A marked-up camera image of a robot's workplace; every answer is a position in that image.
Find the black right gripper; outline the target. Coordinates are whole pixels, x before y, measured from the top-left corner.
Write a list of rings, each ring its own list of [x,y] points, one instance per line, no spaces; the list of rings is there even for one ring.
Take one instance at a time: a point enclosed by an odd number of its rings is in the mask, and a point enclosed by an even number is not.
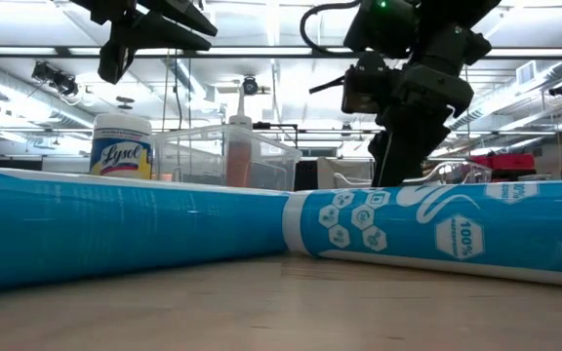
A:
[[[450,75],[423,64],[404,64],[401,69],[382,69],[382,125],[368,145],[375,160],[372,186],[379,187],[387,152],[387,185],[420,177],[423,160],[451,132],[445,121],[463,114],[474,92],[458,75]]]

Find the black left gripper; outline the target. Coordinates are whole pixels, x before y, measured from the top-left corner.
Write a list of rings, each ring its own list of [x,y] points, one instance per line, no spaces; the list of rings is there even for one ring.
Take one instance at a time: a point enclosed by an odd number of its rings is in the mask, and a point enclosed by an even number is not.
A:
[[[90,12],[91,21],[110,22],[108,41],[100,49],[98,74],[117,84],[133,62],[134,49],[181,49],[208,51],[212,44],[177,24],[216,36],[217,28],[190,0],[70,0]],[[138,15],[137,2],[148,10]]]

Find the blue silicone tube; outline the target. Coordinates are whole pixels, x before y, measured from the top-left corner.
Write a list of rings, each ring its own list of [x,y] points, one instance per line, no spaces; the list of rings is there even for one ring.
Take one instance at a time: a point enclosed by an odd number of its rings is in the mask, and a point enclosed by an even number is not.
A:
[[[294,253],[562,286],[562,181],[297,192]]]
[[[289,194],[0,168],[0,290],[276,254]]]

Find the orange sealant tube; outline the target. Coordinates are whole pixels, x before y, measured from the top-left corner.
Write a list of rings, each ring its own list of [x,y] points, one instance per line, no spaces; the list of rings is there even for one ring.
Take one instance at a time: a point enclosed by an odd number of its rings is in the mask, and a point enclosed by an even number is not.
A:
[[[245,113],[243,87],[239,88],[237,112],[229,117],[228,122],[231,129],[226,155],[226,183],[234,187],[247,187],[250,184],[252,144],[245,132],[253,129],[253,121]]]

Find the Lysol wipes canister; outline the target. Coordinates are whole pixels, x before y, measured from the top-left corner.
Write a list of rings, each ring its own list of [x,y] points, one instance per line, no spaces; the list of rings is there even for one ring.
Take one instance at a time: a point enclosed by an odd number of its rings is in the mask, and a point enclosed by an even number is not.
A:
[[[150,179],[151,123],[139,116],[105,113],[96,117],[89,174]]]

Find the clear plastic bin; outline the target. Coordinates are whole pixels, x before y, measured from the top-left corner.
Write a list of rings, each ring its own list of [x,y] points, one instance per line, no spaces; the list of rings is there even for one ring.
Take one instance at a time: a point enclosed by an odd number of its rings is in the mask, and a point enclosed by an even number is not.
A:
[[[346,177],[341,173],[333,173],[336,188],[370,187],[369,179]],[[423,177],[409,178],[402,182],[403,186],[411,185],[447,185],[488,183],[492,180],[492,170],[470,161],[447,161],[435,166]]]
[[[230,125],[165,132],[152,138],[152,178],[170,182],[229,186],[226,155]],[[281,142],[251,138],[250,184],[246,188],[292,191],[301,153]]]

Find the red storage bins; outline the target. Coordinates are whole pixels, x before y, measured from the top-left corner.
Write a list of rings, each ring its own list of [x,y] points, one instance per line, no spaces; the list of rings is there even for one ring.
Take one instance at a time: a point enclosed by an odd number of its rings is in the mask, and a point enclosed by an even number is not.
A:
[[[536,168],[535,159],[531,154],[472,156],[470,160],[497,171],[533,171]]]

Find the black overhead light bar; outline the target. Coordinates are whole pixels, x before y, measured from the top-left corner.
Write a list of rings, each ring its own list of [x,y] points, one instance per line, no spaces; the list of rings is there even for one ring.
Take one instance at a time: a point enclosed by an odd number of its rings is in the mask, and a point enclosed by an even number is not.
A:
[[[314,51],[301,46],[219,46],[209,51],[182,51],[174,49],[141,49],[137,58],[161,58],[176,54],[184,58],[210,59],[309,59],[333,58],[350,59],[359,56],[344,47],[328,47],[329,54]],[[0,58],[60,58],[60,59],[97,59],[100,47],[66,47],[66,46],[0,46]],[[562,59],[560,47],[495,47],[484,59]]]

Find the black ceiling-mounted device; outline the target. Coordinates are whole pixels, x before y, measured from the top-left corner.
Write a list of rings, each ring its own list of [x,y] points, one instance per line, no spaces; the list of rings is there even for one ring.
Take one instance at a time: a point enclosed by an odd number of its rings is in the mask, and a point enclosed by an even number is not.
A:
[[[40,84],[55,89],[61,96],[74,97],[79,93],[76,77],[60,70],[46,61],[37,61],[31,78]]]

